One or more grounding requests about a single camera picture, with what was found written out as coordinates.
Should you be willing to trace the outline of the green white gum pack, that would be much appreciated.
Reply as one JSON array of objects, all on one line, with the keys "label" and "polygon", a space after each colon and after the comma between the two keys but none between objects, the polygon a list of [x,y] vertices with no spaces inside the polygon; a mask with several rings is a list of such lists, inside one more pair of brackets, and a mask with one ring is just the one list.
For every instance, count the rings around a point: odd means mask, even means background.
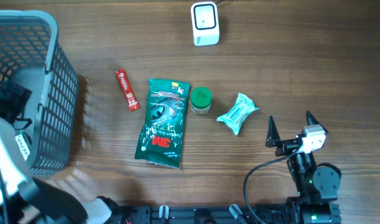
[{"label": "green white gum pack", "polygon": [[21,131],[16,137],[16,143],[19,146],[20,152],[26,161],[30,155],[30,142],[27,134]]}]

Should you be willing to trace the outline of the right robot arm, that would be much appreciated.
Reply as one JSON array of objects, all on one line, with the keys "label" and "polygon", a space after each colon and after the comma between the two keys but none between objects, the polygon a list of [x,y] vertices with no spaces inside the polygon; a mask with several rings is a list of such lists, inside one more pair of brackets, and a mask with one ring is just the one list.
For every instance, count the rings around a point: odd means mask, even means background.
[{"label": "right robot arm", "polygon": [[293,139],[282,140],[274,118],[269,117],[266,147],[274,147],[276,156],[288,156],[287,167],[298,196],[288,197],[281,205],[268,205],[268,223],[341,223],[338,190],[341,171],[329,163],[315,162],[313,152],[324,147],[328,131],[306,112],[307,125]]}]

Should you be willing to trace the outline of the teal wet wipes pack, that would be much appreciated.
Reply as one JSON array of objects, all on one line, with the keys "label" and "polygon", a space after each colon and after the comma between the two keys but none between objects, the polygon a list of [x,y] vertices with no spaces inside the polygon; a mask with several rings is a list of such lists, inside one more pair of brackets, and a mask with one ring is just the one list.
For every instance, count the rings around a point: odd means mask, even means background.
[{"label": "teal wet wipes pack", "polygon": [[216,120],[223,122],[235,135],[238,135],[244,120],[258,109],[252,99],[245,94],[238,93],[234,106],[227,113],[217,117]]}]

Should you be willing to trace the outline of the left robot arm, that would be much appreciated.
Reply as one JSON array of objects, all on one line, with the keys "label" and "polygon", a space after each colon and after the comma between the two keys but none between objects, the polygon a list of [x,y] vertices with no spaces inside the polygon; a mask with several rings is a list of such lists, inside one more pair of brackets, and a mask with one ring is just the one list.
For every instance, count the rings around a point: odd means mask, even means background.
[{"label": "left robot arm", "polygon": [[113,213],[104,200],[81,203],[32,176],[13,126],[30,95],[10,81],[0,86],[0,223],[19,223],[27,207],[39,211],[31,223],[109,223]]}]

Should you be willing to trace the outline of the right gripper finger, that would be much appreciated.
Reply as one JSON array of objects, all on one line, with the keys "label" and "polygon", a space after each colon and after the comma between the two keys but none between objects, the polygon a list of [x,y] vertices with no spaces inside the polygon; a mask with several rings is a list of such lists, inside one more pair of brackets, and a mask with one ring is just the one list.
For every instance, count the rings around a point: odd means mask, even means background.
[{"label": "right gripper finger", "polygon": [[307,125],[308,126],[311,126],[311,125],[320,125],[323,128],[325,134],[328,135],[328,130],[315,119],[315,117],[313,116],[313,114],[309,110],[306,111],[305,115],[306,115],[306,120],[307,120]]},{"label": "right gripper finger", "polygon": [[277,130],[273,116],[269,117],[269,124],[266,136],[266,147],[278,147],[281,145],[279,132]]}]

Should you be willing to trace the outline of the green lid jar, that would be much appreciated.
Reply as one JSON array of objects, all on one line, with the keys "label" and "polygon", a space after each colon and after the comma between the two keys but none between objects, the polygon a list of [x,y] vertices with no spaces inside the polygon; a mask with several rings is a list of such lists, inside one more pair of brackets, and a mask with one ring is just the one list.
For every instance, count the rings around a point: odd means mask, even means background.
[{"label": "green lid jar", "polygon": [[190,108],[198,115],[207,114],[211,108],[212,94],[211,91],[204,87],[196,87],[190,94]]}]

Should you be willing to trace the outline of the red coffee stick sachet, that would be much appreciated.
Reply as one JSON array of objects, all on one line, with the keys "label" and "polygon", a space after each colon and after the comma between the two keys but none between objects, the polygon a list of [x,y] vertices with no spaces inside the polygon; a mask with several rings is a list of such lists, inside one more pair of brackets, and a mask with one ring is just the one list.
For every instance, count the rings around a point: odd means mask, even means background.
[{"label": "red coffee stick sachet", "polygon": [[131,88],[130,82],[127,78],[127,74],[125,69],[120,69],[118,71],[115,71],[115,76],[118,79],[119,84],[121,85],[121,88],[123,90],[123,93],[126,97],[128,107],[130,111],[135,111],[139,109],[141,106]]}]

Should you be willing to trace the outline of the green 3M glove package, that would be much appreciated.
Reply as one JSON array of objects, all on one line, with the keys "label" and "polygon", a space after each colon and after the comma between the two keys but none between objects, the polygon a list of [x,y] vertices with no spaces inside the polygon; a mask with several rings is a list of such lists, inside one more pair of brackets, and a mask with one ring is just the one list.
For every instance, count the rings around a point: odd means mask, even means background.
[{"label": "green 3M glove package", "polygon": [[134,158],[160,166],[180,167],[190,84],[148,79],[144,125]]}]

